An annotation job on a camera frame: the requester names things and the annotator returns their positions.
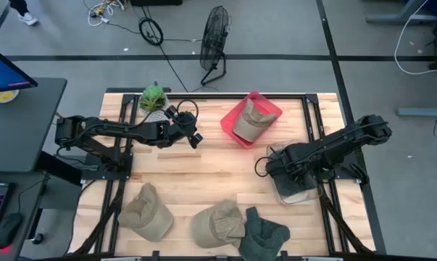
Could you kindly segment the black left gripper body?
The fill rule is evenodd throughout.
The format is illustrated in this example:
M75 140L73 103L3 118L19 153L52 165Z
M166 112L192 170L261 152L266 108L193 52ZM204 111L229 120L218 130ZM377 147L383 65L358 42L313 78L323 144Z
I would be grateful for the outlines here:
M179 112L175 115L172 111L167 111L165 116L173 121L173 124L167 126L165 131L169 146L182 138L187 138L189 142L189 137L196 134L197 119L191 112Z

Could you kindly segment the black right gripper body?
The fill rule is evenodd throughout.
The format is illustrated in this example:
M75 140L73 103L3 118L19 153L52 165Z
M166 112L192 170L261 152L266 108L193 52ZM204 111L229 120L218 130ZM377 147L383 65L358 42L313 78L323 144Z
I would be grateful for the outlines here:
M289 144L281 147L270 145L265 170L272 178L284 175L297 179L309 172L309 145L307 143Z

